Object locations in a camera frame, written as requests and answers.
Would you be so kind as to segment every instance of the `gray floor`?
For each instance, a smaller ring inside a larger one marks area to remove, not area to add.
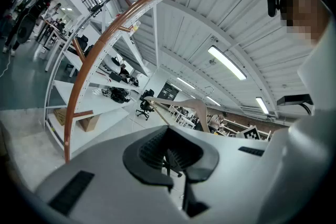
[[[2,51],[5,39],[0,39]],[[33,41],[22,44],[16,50],[15,57],[10,57],[8,70],[0,78],[0,110],[43,108],[46,89],[50,77],[45,72],[46,60],[36,55],[39,44]],[[6,68],[9,54],[0,52],[0,73]],[[56,74],[57,80],[74,82],[76,78],[70,78],[70,69],[64,72],[67,64],[63,60]],[[50,105],[64,104],[57,90],[52,91]]]
[[[0,40],[0,50],[3,48],[4,41]],[[9,69],[0,78],[2,85],[0,88],[0,127],[19,177],[32,191],[47,175],[65,163],[62,150],[48,129],[44,129],[43,126],[43,107],[50,71],[44,71],[47,61],[36,55],[38,46],[34,42],[21,45],[16,51],[16,56],[11,57]],[[0,73],[5,69],[7,61],[8,54],[0,53]],[[71,70],[64,71],[66,63],[66,61],[62,62],[56,79],[74,82],[76,77],[69,78]],[[54,89],[50,105],[62,104],[64,104],[63,100]],[[105,140],[165,124],[156,112],[150,114],[148,121],[144,116],[137,117],[135,110],[139,108],[139,102],[126,107],[125,109],[130,112],[128,117],[74,152],[72,156]],[[174,124],[169,113],[160,110],[166,116],[165,118]],[[183,194],[185,177],[177,178],[174,172],[171,172],[171,176],[175,181],[171,197],[175,204],[181,207],[180,197]]]

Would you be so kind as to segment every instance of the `fluorescent light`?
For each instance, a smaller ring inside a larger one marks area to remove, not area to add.
[[[219,106],[221,106],[220,104],[218,104],[215,100],[213,100],[212,98],[210,98],[209,96],[207,96],[207,98],[209,99],[209,100],[211,100],[211,101],[213,101],[216,105],[219,105]]]
[[[182,81],[184,84],[187,84],[190,88],[193,88],[195,89],[195,87],[192,87],[189,83],[186,83],[184,80],[180,79],[180,78],[177,78],[178,80]]]
[[[261,109],[263,110],[263,112],[265,114],[268,114],[268,110],[267,110],[267,108],[265,106],[265,103],[264,103],[263,99],[261,97],[256,97],[256,100],[257,100],[259,106],[261,107]]]
[[[170,83],[170,85],[173,86],[174,88],[177,88],[179,91],[182,92],[182,90],[181,90],[179,87],[176,87],[174,84],[171,84],[171,83]]]
[[[230,69],[233,72],[233,74],[237,76],[238,79],[240,80],[246,79],[245,74],[215,46],[211,46],[208,52],[210,52],[210,54],[215,56],[219,61],[222,62],[222,64],[224,64],[228,69]]]

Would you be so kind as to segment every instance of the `corrugated metal ceiling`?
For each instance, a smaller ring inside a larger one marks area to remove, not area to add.
[[[237,41],[237,46],[244,50],[266,80],[266,88],[270,89],[275,100],[283,95],[307,93],[297,75],[297,69],[310,53],[311,48],[287,33],[286,28],[280,25],[279,16],[270,18],[267,15],[267,0],[172,1],[203,15]],[[118,3],[121,10],[127,9],[124,0],[118,0]],[[214,65],[209,62],[214,59],[207,52],[211,45],[215,44],[223,51],[227,49],[227,46],[220,41],[216,42],[216,38],[197,20],[187,18],[180,10],[172,9],[163,3],[158,4],[157,11],[160,47],[165,47],[204,72],[238,100],[241,106],[258,107],[255,100],[257,96],[262,96],[265,101],[270,102],[262,86],[256,80],[256,72],[242,64],[244,62],[242,55],[231,51],[226,52],[226,55],[247,75],[244,81],[238,80],[217,60]],[[140,21],[142,24],[133,35],[135,43],[143,58],[155,64],[151,13],[142,16]],[[209,93],[205,90],[206,86],[211,85],[208,80],[168,54],[160,53],[160,64],[172,72],[171,80],[179,87],[183,86],[176,81],[176,76],[196,87],[197,91],[183,88],[188,93],[198,94],[199,97]],[[236,103],[216,87],[211,97],[228,108],[237,107]],[[277,110],[280,116],[292,118],[306,113],[301,107],[296,106],[277,107]]]

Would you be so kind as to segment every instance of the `cardboard box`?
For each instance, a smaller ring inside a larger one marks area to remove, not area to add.
[[[54,114],[59,124],[63,126],[65,124],[65,115],[67,114],[67,109],[55,109]]]
[[[99,115],[96,115],[93,117],[88,117],[88,118],[79,120],[79,123],[85,132],[90,132],[95,129],[98,119],[99,119]]]

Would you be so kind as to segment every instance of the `office chair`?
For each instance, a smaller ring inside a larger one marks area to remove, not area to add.
[[[148,120],[148,118],[149,118],[149,115],[146,114],[146,111],[148,111],[148,112],[153,112],[154,111],[154,109],[151,108],[151,105],[144,99],[147,96],[154,96],[154,91],[152,89],[150,89],[149,91],[145,90],[143,95],[140,96],[140,100],[142,101],[141,104],[140,104],[140,108],[142,110],[136,110],[136,111],[140,112],[137,116],[144,115],[146,117],[146,120]]]
[[[87,45],[88,45],[88,41],[89,41],[89,39],[88,39],[86,36],[82,35],[82,37],[77,37],[77,40],[78,40],[78,44],[79,44],[81,50],[84,52],[85,48],[86,48]],[[77,52],[76,52],[76,50],[74,50],[74,49],[72,49],[72,48],[68,48],[68,51],[69,51],[69,52],[72,52],[72,53],[75,54],[75,55],[78,55]],[[73,67],[74,67],[73,65],[71,65],[71,64],[68,63],[68,64],[65,66],[65,69],[64,69],[64,70],[67,70],[68,68],[73,68]]]

